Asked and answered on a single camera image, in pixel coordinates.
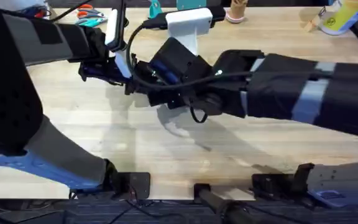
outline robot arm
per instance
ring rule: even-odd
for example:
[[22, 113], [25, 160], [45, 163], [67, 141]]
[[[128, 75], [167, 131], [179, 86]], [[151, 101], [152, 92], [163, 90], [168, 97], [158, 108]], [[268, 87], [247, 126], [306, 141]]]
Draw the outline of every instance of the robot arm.
[[[221, 7], [196, 10], [203, 12], [199, 21], [207, 21], [208, 28], [224, 19]], [[168, 29], [178, 35], [182, 13], [162, 14], [140, 28]], [[79, 74], [84, 81], [99, 78], [125, 86], [126, 95], [146, 94], [151, 106], [189, 106], [207, 116], [290, 119], [358, 135], [358, 64], [228, 50], [210, 66], [194, 54], [194, 42], [187, 47], [188, 41], [174, 37], [150, 62], [137, 61], [131, 54], [134, 35], [127, 46], [123, 41], [123, 1], [112, 16], [116, 20], [108, 29], [113, 32], [106, 38], [100, 29], [0, 11], [0, 166], [56, 180], [71, 189], [95, 189], [105, 183], [110, 189], [122, 186], [110, 162], [84, 151], [43, 115], [25, 66], [55, 60], [81, 62]], [[109, 51], [117, 56], [108, 57]], [[64, 156], [50, 156], [61, 151]]]

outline blue object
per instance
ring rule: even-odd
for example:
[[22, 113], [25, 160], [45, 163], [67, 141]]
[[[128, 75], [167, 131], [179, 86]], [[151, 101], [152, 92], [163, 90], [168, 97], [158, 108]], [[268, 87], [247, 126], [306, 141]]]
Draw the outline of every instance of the blue object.
[[31, 152], [24, 156], [7, 157], [0, 155], [0, 166], [11, 167], [39, 177], [45, 177], [63, 183], [71, 189], [94, 189], [100, 184], [49, 164]]
[[206, 0], [177, 0], [178, 10], [196, 9], [206, 7]]
[[153, 19], [158, 14], [162, 13], [162, 9], [161, 9], [160, 2], [158, 0], [150, 0], [150, 1], [151, 1], [151, 5], [149, 10], [149, 18]]

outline black cable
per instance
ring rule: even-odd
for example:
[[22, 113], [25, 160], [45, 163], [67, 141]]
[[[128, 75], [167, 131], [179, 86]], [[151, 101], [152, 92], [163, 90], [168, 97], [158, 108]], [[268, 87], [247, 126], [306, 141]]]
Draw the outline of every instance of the black cable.
[[286, 221], [290, 221], [290, 222], [294, 222], [294, 223], [299, 223], [299, 224], [311, 224], [310, 222], [306, 222], [306, 221], [302, 221], [302, 220], [297, 220], [296, 218], [291, 218], [291, 217], [288, 217], [288, 216], [285, 216], [285, 215], [280, 215], [280, 214], [272, 213], [272, 212], [270, 212], [270, 211], [266, 211], [266, 210], [264, 210], [264, 209], [255, 207], [255, 206], [250, 205], [250, 204], [248, 204], [248, 203], [245, 203], [245, 202], [243, 202], [243, 203], [245, 204], [246, 207], [249, 207], [249, 208], [251, 208], [251, 209], [254, 209], [254, 210], [258, 211], [258, 212], [265, 213], [265, 214], [270, 215], [270, 216], [272, 216], [272, 217], [281, 218], [281, 219], [284, 219], [284, 220], [286, 220]]
[[189, 220], [187, 219], [186, 216], [184, 216], [183, 214], [180, 214], [180, 213], [168, 213], [168, 214], [163, 214], [163, 215], [154, 215], [154, 214], [151, 214], [149, 212], [146, 212], [145, 210], [141, 209], [140, 207], [134, 205], [133, 203], [130, 203], [128, 200], [125, 200], [132, 208], [140, 211], [141, 213], [147, 215], [148, 217], [152, 217], [152, 218], [155, 218], [155, 219], [161, 219], [161, 218], [167, 218], [167, 217], [182, 217], [184, 220], [185, 220], [185, 223], [186, 224], [189, 224]]
[[205, 113], [203, 118], [201, 120], [199, 120], [196, 116], [196, 113], [194, 112], [194, 107], [192, 107], [192, 106], [190, 107], [190, 113], [191, 113], [191, 117], [193, 118], [193, 120], [196, 123], [203, 124], [208, 119], [208, 114]]
[[60, 15], [57, 16], [56, 18], [51, 19], [50, 21], [56, 22], [56, 21], [60, 20], [61, 18], [67, 16], [67, 14], [71, 13], [72, 11], [74, 11], [75, 9], [77, 9], [78, 7], [82, 6], [83, 4], [88, 3], [88, 2], [90, 2], [90, 1], [92, 1], [92, 0], [85, 0], [85, 1], [83, 1], [83, 2], [81, 2], [81, 3], [79, 3], [79, 4], [77, 4], [76, 6], [69, 8], [69, 10], [63, 12], [62, 14], [60, 14]]
[[[134, 68], [134, 64], [131, 62], [131, 46], [132, 43], [135, 39], [135, 36], [142, 30], [144, 29], [144, 25], [140, 25], [138, 28], [136, 28], [136, 30], [131, 34], [131, 37], [128, 40], [128, 44], [127, 44], [127, 50], [126, 50], [126, 62], [128, 64], [128, 68], [129, 71], [131, 72], [131, 75], [133, 76], [134, 80], [138, 81], [140, 84], [152, 88], [154, 90], [175, 90], [178, 88], [184, 88], [184, 87], [189, 87], [189, 86], [193, 86], [193, 85], [197, 85], [197, 84], [202, 84], [202, 83], [208, 83], [208, 82], [215, 82], [224, 78], [233, 78], [233, 77], [251, 77], [254, 72], [233, 72], [233, 73], [223, 73], [220, 75], [214, 75], [214, 76], [208, 76], [206, 78], [201, 78], [192, 82], [187, 82], [187, 83], [181, 83], [181, 84], [175, 84], [175, 85], [157, 85], [157, 84], [152, 84], [149, 83], [143, 79], [141, 79], [140, 76], [138, 76], [136, 74], [135, 68]], [[263, 75], [263, 74], [276, 74], [277, 72], [258, 72], [258, 74]], [[295, 73], [295, 74], [310, 74], [313, 75], [313, 77], [316, 77], [317, 75], [321, 78], [326, 78], [326, 77], [331, 77], [329, 72], [319, 72], [319, 71], [310, 71], [310, 72], [282, 72], [282, 73], [286, 73], [286, 74], [291, 74], [291, 73]]]
[[125, 215], [125, 213], [129, 212], [130, 210], [132, 210], [132, 207], [129, 207], [127, 209], [125, 209], [124, 211], [122, 211], [119, 215], [117, 215], [115, 218], [113, 218], [108, 224], [113, 224], [114, 222], [116, 222], [118, 219], [120, 219], [123, 215]]

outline wooden table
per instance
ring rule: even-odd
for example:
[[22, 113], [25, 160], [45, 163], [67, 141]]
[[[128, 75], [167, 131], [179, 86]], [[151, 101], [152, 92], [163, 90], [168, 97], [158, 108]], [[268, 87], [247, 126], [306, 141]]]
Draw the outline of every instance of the wooden table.
[[[148, 9], [128, 9], [126, 40]], [[301, 26], [320, 8], [248, 8], [247, 21], [220, 22], [200, 37], [199, 53], [213, 64], [227, 49], [260, 49], [293, 57], [358, 62], [352, 33], [334, 37]], [[76, 20], [70, 14], [62, 22]], [[149, 61], [167, 31], [142, 31], [133, 52]], [[299, 164], [358, 162], [358, 137], [292, 121], [239, 119], [228, 115], [196, 124], [184, 109], [147, 105], [142, 95], [125, 96], [121, 87], [89, 79], [82, 82], [77, 63], [54, 62], [29, 67], [56, 127], [89, 152], [108, 158], [119, 171], [150, 172], [150, 198], [192, 198], [194, 183], [236, 199], [247, 193], [254, 173], [293, 173]], [[0, 167], [0, 198], [67, 198], [65, 185]]]

